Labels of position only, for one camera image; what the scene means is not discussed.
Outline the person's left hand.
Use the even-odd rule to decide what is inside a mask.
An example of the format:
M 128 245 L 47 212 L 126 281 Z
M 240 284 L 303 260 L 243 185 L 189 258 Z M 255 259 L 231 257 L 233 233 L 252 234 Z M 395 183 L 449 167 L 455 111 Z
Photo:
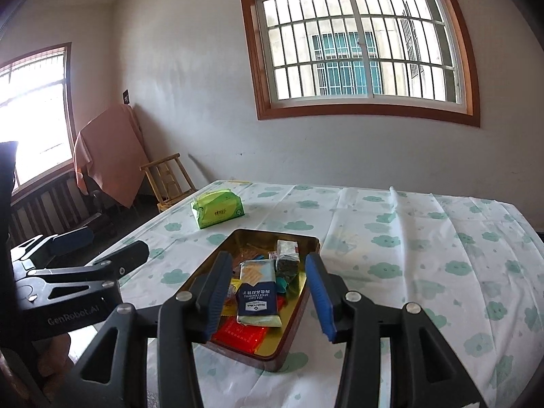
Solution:
M 69 357 L 71 338 L 61 334 L 49 340 L 47 347 L 41 350 L 38 371 L 44 379 L 40 394 L 47 403 L 52 403 L 56 392 L 63 386 L 65 377 L 74 363 Z M 1 406 L 2 407 L 40 407 L 32 391 L 1 354 Z

